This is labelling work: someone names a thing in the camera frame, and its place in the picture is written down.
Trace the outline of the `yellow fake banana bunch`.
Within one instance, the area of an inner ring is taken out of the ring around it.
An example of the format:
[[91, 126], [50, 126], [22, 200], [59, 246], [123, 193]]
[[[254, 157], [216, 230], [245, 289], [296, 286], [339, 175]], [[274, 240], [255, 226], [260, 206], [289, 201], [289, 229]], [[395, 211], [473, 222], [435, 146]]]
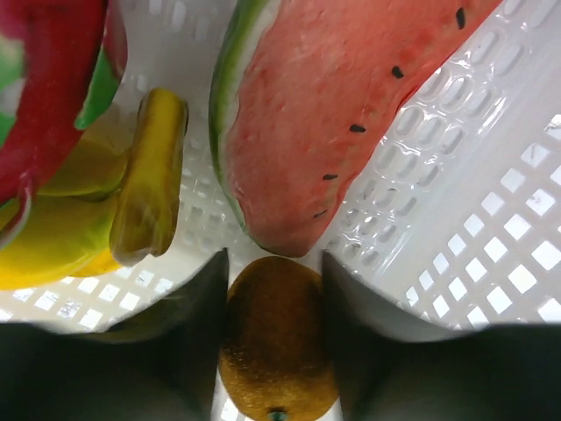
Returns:
[[1, 206], [1, 288], [104, 275], [161, 256], [180, 204], [188, 104], [155, 88], [142, 99], [131, 146], [89, 129], [38, 194]]

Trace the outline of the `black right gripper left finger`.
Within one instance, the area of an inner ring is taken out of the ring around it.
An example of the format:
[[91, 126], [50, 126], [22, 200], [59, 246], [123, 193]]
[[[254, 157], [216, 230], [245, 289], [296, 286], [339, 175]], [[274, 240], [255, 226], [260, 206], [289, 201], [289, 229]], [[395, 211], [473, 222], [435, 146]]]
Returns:
[[186, 400], [189, 420], [210, 420], [229, 284], [228, 251], [216, 252], [181, 286], [100, 334], [103, 342], [149, 345]]

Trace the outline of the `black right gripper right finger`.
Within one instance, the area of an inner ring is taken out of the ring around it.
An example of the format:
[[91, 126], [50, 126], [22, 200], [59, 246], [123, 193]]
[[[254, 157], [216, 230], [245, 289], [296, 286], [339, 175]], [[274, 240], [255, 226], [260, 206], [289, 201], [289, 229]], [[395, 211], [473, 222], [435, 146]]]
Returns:
[[407, 344], [443, 338], [443, 328], [368, 288], [328, 251], [322, 252], [323, 321], [344, 420], [366, 418], [366, 404]]

